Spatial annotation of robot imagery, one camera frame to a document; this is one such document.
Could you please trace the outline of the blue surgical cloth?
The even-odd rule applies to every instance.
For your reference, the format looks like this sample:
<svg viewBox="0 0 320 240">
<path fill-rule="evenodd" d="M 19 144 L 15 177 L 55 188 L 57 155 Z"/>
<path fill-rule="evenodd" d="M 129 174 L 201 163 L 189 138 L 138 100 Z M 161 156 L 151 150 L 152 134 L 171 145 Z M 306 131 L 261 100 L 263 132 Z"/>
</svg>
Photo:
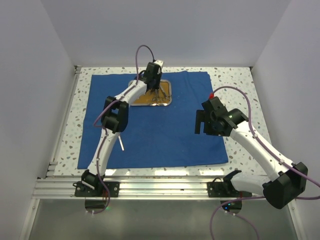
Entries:
<svg viewBox="0 0 320 240">
<path fill-rule="evenodd" d="M 77 167 L 86 169 L 98 146 L 101 129 L 93 123 L 107 97 L 124 91 L 132 74 L 93 75 Z M 170 72 L 162 75 L 172 87 L 168 106 L 131 106 L 128 124 L 115 142 L 107 166 L 110 169 L 189 167 L 225 164 L 228 156 L 221 136 L 195 134 L 196 111 L 212 92 L 207 72 Z"/>
</svg>

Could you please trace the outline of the steel scalpel handle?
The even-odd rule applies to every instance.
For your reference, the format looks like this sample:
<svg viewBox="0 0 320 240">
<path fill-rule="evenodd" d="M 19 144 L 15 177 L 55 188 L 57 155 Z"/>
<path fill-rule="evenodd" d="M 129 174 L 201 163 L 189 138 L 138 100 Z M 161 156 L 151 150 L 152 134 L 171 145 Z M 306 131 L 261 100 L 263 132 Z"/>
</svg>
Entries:
<svg viewBox="0 0 320 240">
<path fill-rule="evenodd" d="M 123 144 L 121 135 L 118 136 L 118 140 L 119 140 L 119 143 L 120 143 L 121 150 L 122 150 L 122 151 L 125 151 L 125 148 L 124 148 L 124 144 Z"/>
</svg>

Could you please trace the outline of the steel forceps with ring handles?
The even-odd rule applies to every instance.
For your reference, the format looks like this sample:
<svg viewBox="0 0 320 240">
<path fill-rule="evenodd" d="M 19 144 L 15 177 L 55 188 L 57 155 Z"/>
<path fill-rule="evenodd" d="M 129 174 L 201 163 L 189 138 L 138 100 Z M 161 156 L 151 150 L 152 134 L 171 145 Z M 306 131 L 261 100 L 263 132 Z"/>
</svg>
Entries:
<svg viewBox="0 0 320 240">
<path fill-rule="evenodd" d="M 162 101 L 162 98 L 160 97 L 160 93 L 156 93 L 155 89 L 153 90 L 153 93 L 150 95 L 152 96 L 151 101 L 153 103 L 159 103 Z"/>
</svg>

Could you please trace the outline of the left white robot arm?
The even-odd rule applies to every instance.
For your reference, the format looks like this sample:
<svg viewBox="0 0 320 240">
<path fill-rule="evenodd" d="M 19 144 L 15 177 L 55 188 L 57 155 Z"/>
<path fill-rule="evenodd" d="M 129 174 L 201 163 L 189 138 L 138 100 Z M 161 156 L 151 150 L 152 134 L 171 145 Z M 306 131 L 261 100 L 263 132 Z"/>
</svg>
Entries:
<svg viewBox="0 0 320 240">
<path fill-rule="evenodd" d="M 81 176 L 81 183 L 92 196 L 103 193 L 107 163 L 116 140 L 128 125 L 130 106 L 147 91 L 159 88 L 163 65 L 162 60 L 149 62 L 143 75 L 138 75 L 123 92 L 107 97 L 97 118 L 101 121 L 100 140 L 91 163 Z"/>
</svg>

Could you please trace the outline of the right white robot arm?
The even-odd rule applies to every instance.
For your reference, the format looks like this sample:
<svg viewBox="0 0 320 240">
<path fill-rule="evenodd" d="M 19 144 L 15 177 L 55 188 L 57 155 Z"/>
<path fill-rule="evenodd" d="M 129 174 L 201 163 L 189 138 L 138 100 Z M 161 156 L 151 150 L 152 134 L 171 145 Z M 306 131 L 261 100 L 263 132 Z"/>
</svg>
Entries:
<svg viewBox="0 0 320 240">
<path fill-rule="evenodd" d="M 294 163 L 283 156 L 255 128 L 249 127 L 249 118 L 239 109 L 230 111 L 215 96 L 196 111 L 195 133 L 201 130 L 209 136 L 230 137 L 257 161 L 266 175 L 250 175 L 234 170 L 223 179 L 207 183 L 209 197 L 265 197 L 276 209 L 282 209 L 305 191 L 308 168 L 302 162 Z"/>
</svg>

